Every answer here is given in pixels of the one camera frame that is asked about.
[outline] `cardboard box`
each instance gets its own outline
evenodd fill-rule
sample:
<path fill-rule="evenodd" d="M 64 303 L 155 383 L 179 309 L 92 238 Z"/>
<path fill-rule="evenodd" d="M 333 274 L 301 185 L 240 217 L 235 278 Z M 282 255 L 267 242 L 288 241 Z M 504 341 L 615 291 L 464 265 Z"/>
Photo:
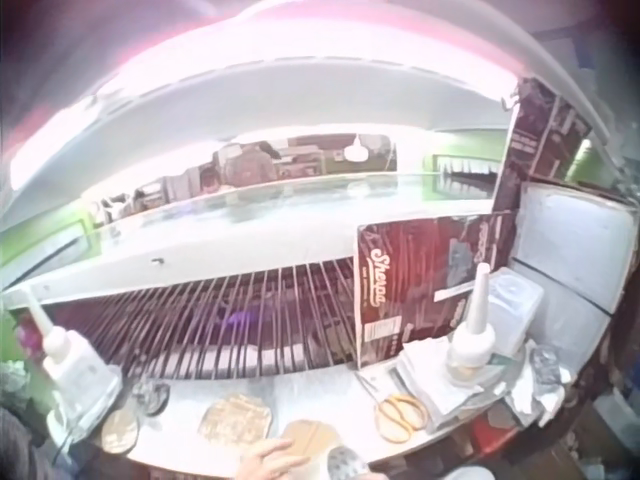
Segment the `cardboard box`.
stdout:
<path fill-rule="evenodd" d="M 358 229 L 358 366 L 396 356 L 406 342 L 449 334 L 463 316 L 476 265 L 507 264 L 512 212 L 439 217 Z"/>

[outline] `finger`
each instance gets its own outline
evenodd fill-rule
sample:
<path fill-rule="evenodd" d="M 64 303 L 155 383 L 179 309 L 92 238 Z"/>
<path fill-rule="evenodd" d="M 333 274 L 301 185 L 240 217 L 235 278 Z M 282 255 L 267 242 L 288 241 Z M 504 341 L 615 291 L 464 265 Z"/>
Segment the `finger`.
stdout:
<path fill-rule="evenodd" d="M 246 457 L 264 458 L 274 452 L 286 450 L 293 444 L 293 440 L 289 438 L 267 438 L 254 445 L 247 450 Z"/>
<path fill-rule="evenodd" d="M 309 463 L 309 457 L 288 455 L 266 462 L 264 468 L 270 475 L 277 477 L 277 475 L 287 473 L 292 468 L 301 467 L 306 463 Z"/>

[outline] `metal wire rack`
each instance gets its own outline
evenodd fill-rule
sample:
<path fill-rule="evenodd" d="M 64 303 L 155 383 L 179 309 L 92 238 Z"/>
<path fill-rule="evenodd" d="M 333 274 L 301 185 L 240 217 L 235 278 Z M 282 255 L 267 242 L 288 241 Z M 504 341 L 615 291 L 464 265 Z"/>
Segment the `metal wire rack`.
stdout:
<path fill-rule="evenodd" d="M 351 361 L 353 260 L 45 307 L 127 376 L 247 378 Z"/>

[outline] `round wooden disc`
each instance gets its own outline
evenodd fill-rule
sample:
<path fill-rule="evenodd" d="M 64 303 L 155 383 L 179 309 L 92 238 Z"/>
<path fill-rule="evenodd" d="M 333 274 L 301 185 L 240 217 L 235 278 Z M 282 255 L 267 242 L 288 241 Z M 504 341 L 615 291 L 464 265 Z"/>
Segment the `round wooden disc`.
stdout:
<path fill-rule="evenodd" d="M 112 412 L 102 426 L 102 449 L 115 455 L 131 451 L 138 441 L 138 419 L 129 409 Z"/>

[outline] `human hand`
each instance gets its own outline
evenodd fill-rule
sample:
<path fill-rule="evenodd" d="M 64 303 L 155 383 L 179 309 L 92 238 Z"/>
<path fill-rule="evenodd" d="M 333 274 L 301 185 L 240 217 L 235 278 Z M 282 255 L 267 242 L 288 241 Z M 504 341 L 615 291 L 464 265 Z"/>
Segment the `human hand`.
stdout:
<path fill-rule="evenodd" d="M 268 438 L 252 445 L 240 462 L 235 480 L 284 480 L 289 470 L 309 462 L 309 457 L 284 454 L 293 443 L 286 438 Z"/>

